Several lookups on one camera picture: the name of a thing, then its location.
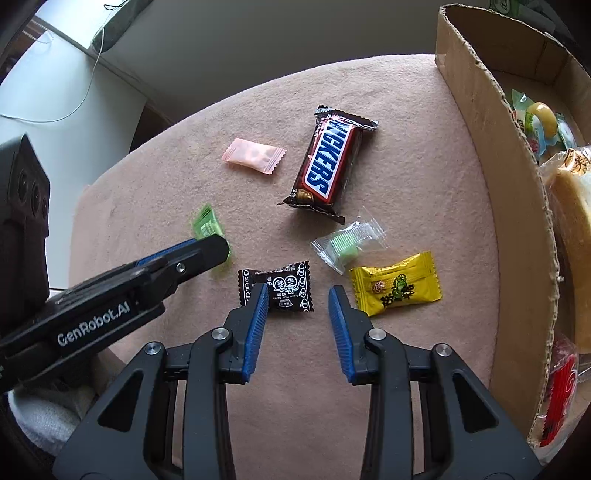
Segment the bagged sliced bread loaf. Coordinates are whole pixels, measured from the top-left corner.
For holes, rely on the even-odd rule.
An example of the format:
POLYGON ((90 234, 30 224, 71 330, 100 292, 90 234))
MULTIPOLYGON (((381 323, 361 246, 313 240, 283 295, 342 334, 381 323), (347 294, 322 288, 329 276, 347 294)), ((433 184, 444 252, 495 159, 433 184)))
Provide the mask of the bagged sliced bread loaf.
POLYGON ((553 214, 563 283, 559 325, 590 352, 590 148, 568 149, 539 168, 553 214))

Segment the white cabinet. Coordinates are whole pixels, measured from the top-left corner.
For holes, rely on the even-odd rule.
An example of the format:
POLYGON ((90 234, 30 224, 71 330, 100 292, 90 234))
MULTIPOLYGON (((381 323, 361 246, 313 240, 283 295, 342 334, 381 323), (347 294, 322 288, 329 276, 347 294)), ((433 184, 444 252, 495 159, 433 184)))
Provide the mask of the white cabinet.
POLYGON ((83 190, 129 152, 146 98, 71 43, 45 32, 1 84, 1 138, 27 134, 50 180, 49 283, 68 285, 83 190))

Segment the green jelly cup snack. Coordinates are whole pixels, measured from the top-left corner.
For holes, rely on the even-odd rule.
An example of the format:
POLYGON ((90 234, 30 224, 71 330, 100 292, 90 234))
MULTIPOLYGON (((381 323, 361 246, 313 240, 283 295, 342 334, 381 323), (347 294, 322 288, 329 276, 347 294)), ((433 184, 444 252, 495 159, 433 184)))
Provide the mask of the green jelly cup snack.
POLYGON ((538 164, 557 152, 578 146, 563 114, 546 103, 535 102, 524 92, 511 91, 512 113, 538 164))

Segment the brown cardboard box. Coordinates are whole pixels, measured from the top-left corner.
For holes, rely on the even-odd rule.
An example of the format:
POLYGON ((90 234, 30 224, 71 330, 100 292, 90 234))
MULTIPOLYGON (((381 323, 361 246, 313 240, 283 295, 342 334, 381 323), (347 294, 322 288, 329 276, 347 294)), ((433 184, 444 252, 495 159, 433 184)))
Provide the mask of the brown cardboard box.
POLYGON ((535 155, 512 113, 522 89, 590 140, 590 76, 556 39, 493 10, 445 5, 436 64, 464 117, 489 189, 499 255, 499 322, 490 389, 535 445, 559 315, 559 260, 535 155))

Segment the pink candy wrapper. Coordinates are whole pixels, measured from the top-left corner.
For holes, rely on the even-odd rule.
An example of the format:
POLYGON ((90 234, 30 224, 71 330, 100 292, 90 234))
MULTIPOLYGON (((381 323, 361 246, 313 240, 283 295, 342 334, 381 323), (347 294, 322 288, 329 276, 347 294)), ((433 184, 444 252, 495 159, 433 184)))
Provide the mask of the pink candy wrapper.
POLYGON ((287 150, 280 147, 235 138, 224 151, 222 160, 271 175, 286 153, 287 150))

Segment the clear green candy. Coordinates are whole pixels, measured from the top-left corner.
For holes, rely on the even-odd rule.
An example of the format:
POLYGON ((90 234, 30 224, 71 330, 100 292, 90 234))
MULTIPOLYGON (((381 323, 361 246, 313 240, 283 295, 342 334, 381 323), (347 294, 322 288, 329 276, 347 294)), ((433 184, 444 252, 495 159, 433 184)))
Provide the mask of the clear green candy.
POLYGON ((377 219, 362 215, 345 228, 312 240, 311 247, 339 275, 361 254, 389 248, 386 232, 377 219))

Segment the Snickers bar english label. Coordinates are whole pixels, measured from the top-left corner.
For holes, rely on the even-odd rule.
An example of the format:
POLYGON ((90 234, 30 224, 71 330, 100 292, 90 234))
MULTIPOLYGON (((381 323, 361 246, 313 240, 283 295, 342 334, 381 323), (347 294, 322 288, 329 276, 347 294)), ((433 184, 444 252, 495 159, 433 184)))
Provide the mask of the Snickers bar english label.
POLYGON ((346 190, 351 170, 365 140, 379 123, 325 105, 315 110, 315 130, 304 160, 286 198, 291 208, 315 212, 339 225, 346 217, 339 213, 339 202, 346 190))

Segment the black patterned candy wrapper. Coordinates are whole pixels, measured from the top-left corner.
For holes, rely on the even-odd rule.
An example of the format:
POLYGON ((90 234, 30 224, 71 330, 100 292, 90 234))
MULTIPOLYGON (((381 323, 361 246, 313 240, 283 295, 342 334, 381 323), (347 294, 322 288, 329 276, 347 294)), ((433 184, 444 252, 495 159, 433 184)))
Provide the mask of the black patterned candy wrapper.
POLYGON ((290 263, 274 270, 238 270, 240 305, 249 303, 256 284, 266 284, 270 311, 311 312, 311 273, 308 260, 290 263))

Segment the yellow candy wrapper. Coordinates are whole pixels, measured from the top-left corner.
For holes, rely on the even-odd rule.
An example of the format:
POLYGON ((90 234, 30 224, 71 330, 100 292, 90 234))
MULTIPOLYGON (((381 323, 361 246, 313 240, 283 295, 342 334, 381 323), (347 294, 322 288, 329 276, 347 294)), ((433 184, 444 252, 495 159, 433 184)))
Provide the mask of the yellow candy wrapper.
POLYGON ((356 308, 372 317, 386 310, 433 303, 443 298, 431 251, 387 267, 359 266, 349 270, 356 308))

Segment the small green mint wrapper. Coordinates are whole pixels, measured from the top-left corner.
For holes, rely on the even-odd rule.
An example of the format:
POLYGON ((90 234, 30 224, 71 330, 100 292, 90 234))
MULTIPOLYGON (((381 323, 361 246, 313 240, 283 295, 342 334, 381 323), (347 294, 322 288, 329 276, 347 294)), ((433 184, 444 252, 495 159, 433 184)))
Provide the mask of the small green mint wrapper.
MULTIPOLYGON (((194 215, 191 220, 191 230, 193 237, 197 240, 207 238, 211 235, 221 236, 223 239, 226 238, 224 230, 219 222, 214 208, 210 203, 206 203, 200 208, 197 214, 194 215)), ((224 263, 214 267, 212 275, 214 278, 222 278, 230 269, 231 264, 231 245, 228 242, 228 255, 224 263)))

